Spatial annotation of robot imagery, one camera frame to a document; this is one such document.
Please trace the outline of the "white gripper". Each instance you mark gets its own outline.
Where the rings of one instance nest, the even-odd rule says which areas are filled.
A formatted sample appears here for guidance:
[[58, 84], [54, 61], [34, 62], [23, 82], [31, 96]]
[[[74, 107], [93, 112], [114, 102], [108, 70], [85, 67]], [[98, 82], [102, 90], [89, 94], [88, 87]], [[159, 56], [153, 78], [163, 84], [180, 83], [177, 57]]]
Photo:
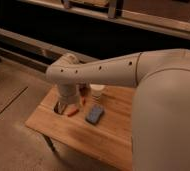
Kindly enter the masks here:
[[58, 103], [58, 113], [62, 114], [67, 105], [76, 104], [80, 100], [79, 90], [75, 84], [58, 84], [59, 92], [59, 103]]

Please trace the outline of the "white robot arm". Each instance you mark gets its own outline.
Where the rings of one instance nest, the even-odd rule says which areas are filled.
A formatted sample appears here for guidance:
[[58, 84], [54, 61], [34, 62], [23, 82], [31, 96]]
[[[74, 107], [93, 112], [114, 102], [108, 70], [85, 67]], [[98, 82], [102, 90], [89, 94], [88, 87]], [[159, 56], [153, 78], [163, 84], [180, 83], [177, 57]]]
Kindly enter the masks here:
[[78, 84], [134, 87], [133, 171], [190, 171], [190, 50], [146, 51], [86, 64], [65, 54], [46, 75], [67, 104], [75, 101]]

